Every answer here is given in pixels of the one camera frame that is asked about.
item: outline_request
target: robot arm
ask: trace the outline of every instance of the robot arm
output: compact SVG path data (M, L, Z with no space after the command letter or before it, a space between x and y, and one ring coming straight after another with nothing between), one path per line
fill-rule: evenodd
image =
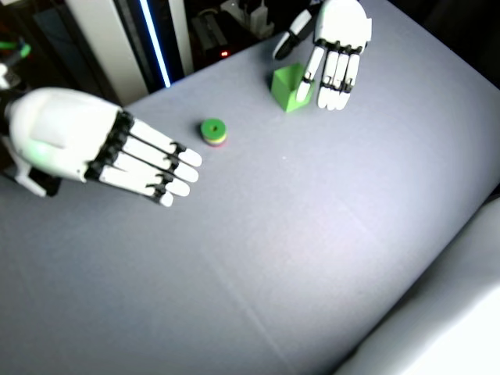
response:
M2 141L17 165L16 181L46 190L32 169L70 180L96 180L171 206L198 180L202 157L119 106L82 92L41 88L8 104Z
M297 101L303 102L307 97L326 52L318 106L341 110L347 105L354 88L359 57L371 40L372 20L366 17L357 0L325 0L320 8L312 5L295 19L283 36L274 52L275 58L285 57L307 38L315 21L315 47L299 85Z

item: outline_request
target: table surface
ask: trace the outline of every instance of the table surface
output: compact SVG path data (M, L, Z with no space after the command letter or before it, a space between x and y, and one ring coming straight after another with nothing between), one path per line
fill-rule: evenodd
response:
M383 0L342 112L284 114L277 39L130 110L204 157L172 209L0 180L0 373L328 373L500 181L500 92ZM219 117L225 147L198 125Z

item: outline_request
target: white robotic hand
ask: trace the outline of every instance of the white robotic hand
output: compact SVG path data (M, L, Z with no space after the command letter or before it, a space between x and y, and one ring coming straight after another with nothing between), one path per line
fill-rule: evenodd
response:
M96 180L171 206L198 180L202 157L119 106L78 91L41 88L6 106L2 140L17 166L16 181L36 195L32 177Z
M289 55L307 38L316 22L315 47L298 87L298 102L307 97L327 52L318 106L330 111L346 106L358 75L359 57L371 40L371 21L357 0L325 0L322 5L311 5L295 19L276 47L274 58Z

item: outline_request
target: green cube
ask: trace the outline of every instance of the green cube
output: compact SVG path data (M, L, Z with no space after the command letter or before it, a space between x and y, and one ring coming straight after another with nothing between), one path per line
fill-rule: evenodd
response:
M273 97L280 103L286 113L308 105L311 101L314 92L314 82L311 84L304 102L297 102L295 99L304 72L305 68L300 63L274 70L271 94L273 94Z

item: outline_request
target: blue light strip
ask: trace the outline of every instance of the blue light strip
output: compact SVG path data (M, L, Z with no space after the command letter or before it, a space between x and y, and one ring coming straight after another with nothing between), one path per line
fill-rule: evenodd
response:
M159 47L158 37L156 36L155 25L153 19L151 18L151 13L149 12L148 0L140 0L142 13L146 20L146 25L148 26L149 36L153 43L153 48L155 49L156 59L158 60L159 69L162 72L163 82L165 82L165 87L170 87L169 74L166 72L165 60L163 59L162 49Z

